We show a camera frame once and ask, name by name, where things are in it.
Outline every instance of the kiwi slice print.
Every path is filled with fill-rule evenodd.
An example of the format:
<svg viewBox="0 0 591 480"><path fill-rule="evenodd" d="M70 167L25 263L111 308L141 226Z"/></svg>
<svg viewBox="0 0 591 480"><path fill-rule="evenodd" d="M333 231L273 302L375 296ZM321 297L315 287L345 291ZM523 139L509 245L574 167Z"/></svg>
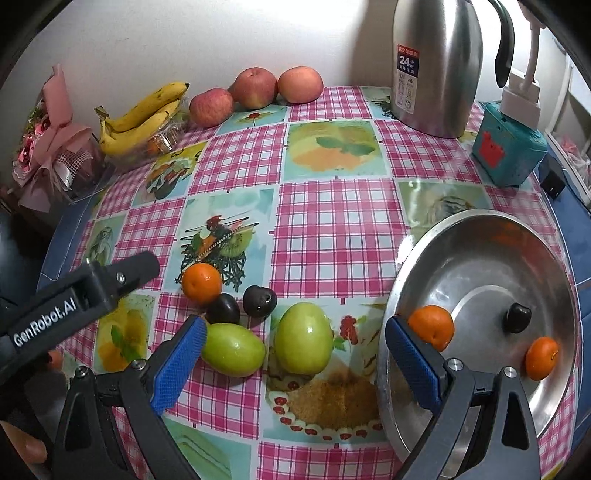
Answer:
<svg viewBox="0 0 591 480"><path fill-rule="evenodd" d="M239 257L251 243L253 233L251 228L234 233L224 246L220 248L220 255L229 258Z"/></svg>

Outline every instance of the thermos handle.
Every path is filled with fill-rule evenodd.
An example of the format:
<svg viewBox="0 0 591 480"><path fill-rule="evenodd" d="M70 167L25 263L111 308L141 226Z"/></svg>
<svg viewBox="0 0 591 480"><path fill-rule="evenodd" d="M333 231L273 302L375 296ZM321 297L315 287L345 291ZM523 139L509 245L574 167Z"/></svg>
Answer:
<svg viewBox="0 0 591 480"><path fill-rule="evenodd" d="M515 47L515 31L513 22L506 8L499 0L488 0L501 20L501 42L495 59L496 84L503 88L509 78L511 64L513 63L513 50Z"/></svg>

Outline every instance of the blue gripper pad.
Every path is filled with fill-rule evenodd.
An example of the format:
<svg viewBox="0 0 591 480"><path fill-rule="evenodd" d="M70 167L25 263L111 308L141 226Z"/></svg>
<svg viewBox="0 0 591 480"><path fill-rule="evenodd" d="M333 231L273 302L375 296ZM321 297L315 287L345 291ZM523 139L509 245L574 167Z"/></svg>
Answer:
<svg viewBox="0 0 591 480"><path fill-rule="evenodd" d="M154 377L154 394L150 403L156 415L162 415L164 410L177 402L206 339L207 324L197 317Z"/></svg>
<svg viewBox="0 0 591 480"><path fill-rule="evenodd" d="M436 414L441 408L439 381L427 361L394 317L386 322L386 345L421 408Z"/></svg>

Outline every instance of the white wall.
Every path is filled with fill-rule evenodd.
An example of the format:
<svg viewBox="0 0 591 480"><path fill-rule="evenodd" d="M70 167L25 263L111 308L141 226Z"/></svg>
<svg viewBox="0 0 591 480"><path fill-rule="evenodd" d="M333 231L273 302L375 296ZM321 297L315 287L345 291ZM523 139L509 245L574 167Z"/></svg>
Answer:
<svg viewBox="0 0 591 480"><path fill-rule="evenodd" d="M525 70L529 24L516 0L502 1L515 25L514 66ZM473 3L484 42L476 98L499 99L499 20L486 0ZM394 6L395 0L73 0L36 36L0 90L0 175L9 175L21 127L54 63L64 67L75 120L95 130L95 106L118 116L169 81L190 82L195 95L229 86L251 66L278 76L305 64L329 86L389 85ZM549 118L563 64L555 65L561 54L551 34L541 45L537 77Z"/></svg>

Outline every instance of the red apple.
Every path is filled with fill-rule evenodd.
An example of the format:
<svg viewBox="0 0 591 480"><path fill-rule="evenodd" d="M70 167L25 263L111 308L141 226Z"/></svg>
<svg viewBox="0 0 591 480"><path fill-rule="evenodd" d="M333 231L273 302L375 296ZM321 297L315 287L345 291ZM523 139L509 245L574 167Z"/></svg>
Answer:
<svg viewBox="0 0 591 480"><path fill-rule="evenodd" d="M189 105L191 120L209 128L224 123L234 111L234 98L223 88L212 88L193 97Z"/></svg>
<svg viewBox="0 0 591 480"><path fill-rule="evenodd" d="M322 95L324 83L310 67L294 67L283 72L278 82L279 93L289 103L309 103Z"/></svg>
<svg viewBox="0 0 591 480"><path fill-rule="evenodd" d="M264 108L277 97L277 79L269 70L253 67L236 77L230 91L244 108Z"/></svg>

